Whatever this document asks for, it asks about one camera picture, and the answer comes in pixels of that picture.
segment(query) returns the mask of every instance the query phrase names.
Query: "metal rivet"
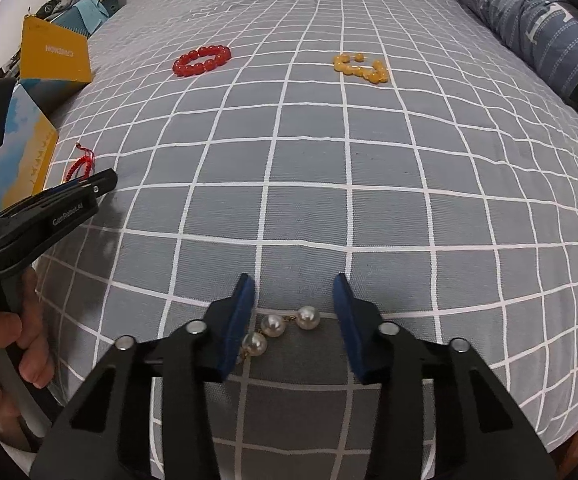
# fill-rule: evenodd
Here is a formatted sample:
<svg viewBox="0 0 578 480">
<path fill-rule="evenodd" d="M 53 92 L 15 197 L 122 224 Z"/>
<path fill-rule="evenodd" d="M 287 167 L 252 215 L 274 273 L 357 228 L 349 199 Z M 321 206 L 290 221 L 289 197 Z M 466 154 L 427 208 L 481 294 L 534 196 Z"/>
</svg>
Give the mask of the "metal rivet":
<svg viewBox="0 0 578 480">
<path fill-rule="evenodd" d="M 118 350 L 128 350 L 134 346 L 135 342 L 136 340 L 130 335 L 122 335 L 116 339 L 114 346 L 118 348 Z"/>
<path fill-rule="evenodd" d="M 400 327 L 395 323 L 386 321 L 381 323 L 381 325 L 378 327 L 378 330 L 380 330 L 380 333 L 384 335 L 396 335 L 398 332 L 400 332 Z"/>
<path fill-rule="evenodd" d="M 456 352 L 460 352 L 461 354 L 463 352 L 466 352 L 469 348 L 471 348 L 469 341 L 467 341 L 466 339 L 462 339 L 461 337 L 452 339 L 450 344 L 451 348 L 453 348 Z"/>
<path fill-rule="evenodd" d="M 190 334 L 200 334 L 207 330 L 207 323 L 201 319 L 194 319 L 187 323 L 187 332 Z"/>
</svg>

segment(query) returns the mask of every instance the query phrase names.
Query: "gray checkered bedsheet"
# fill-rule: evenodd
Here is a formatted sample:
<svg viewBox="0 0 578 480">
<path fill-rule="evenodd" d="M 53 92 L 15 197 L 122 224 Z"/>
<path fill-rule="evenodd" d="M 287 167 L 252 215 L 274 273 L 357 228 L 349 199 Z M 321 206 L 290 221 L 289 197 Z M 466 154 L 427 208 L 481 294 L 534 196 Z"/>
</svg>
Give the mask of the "gray checkered bedsheet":
<svg viewBox="0 0 578 480">
<path fill-rule="evenodd" d="M 233 59 L 171 73 L 208 43 Z M 76 140 L 119 181 L 38 262 L 65 397 L 117 336 L 166 335 L 248 272 L 258 315 L 324 320 L 207 386 L 223 478 L 363 478 L 378 390 L 347 369 L 345 271 L 417 336 L 470 339 L 549 449 L 578 428 L 578 115 L 456 1 L 145 0 L 90 49 L 47 184 Z M 342 50 L 392 82 L 334 72 Z"/>
</svg>

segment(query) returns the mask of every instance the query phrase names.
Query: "box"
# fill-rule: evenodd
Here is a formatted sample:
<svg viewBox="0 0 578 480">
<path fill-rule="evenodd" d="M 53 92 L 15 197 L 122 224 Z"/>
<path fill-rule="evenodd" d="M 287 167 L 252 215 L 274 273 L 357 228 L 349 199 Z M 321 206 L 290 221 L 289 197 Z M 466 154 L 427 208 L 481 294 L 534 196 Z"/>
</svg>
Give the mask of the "box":
<svg viewBox="0 0 578 480">
<path fill-rule="evenodd" d="M 56 129 L 16 85 L 0 147 L 0 211 L 43 190 L 57 142 Z"/>
<path fill-rule="evenodd" d="M 22 23 L 20 84 L 49 115 L 92 82 L 87 38 L 34 16 Z"/>
</svg>

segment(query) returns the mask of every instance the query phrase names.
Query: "red beaded bracelet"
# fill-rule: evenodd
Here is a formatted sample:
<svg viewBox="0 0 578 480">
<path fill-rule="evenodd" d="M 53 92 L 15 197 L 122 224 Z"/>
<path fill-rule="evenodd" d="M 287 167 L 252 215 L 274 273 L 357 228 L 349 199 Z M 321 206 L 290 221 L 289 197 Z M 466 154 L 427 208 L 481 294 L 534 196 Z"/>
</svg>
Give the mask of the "red beaded bracelet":
<svg viewBox="0 0 578 480">
<path fill-rule="evenodd" d="M 207 59 L 202 63 L 190 64 L 191 61 L 199 57 L 214 56 L 213 59 Z M 224 65 L 231 59 L 231 51 L 228 46 L 209 45 L 201 46 L 198 50 L 190 50 L 183 54 L 173 63 L 173 73 L 178 77 L 188 77 L 190 75 L 200 75 L 203 72 L 209 72 L 217 66 Z"/>
</svg>

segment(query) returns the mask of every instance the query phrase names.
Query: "white pearl bead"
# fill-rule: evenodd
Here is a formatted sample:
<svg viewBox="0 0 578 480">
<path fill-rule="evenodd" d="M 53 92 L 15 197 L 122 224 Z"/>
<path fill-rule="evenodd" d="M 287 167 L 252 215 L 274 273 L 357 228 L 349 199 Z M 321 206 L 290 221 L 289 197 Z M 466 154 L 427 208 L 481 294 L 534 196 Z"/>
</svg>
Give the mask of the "white pearl bead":
<svg viewBox="0 0 578 480">
<path fill-rule="evenodd" d="M 267 340 L 261 333 L 249 332 L 242 340 L 242 348 L 248 355 L 258 357 L 267 350 Z"/>
<path fill-rule="evenodd" d="M 320 324 L 320 312 L 314 306 L 301 306 L 296 313 L 295 323 L 303 330 L 313 330 Z"/>
<path fill-rule="evenodd" d="M 278 314 L 269 314 L 260 322 L 260 329 L 268 337 L 281 336 L 286 328 L 287 322 Z"/>
</svg>

